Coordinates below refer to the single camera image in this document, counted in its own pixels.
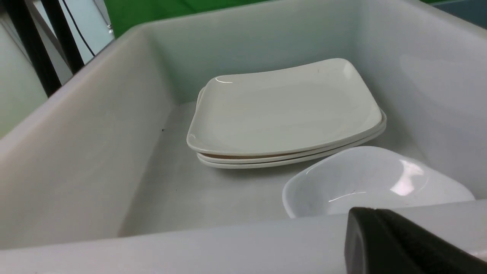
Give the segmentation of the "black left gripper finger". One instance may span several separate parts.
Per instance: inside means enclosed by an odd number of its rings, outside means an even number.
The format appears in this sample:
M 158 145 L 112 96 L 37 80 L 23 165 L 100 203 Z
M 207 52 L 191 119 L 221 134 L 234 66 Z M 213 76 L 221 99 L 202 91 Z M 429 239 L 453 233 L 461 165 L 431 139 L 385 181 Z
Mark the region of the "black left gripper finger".
M 388 209 L 353 207 L 344 246 L 348 274 L 485 274 L 487 264 Z

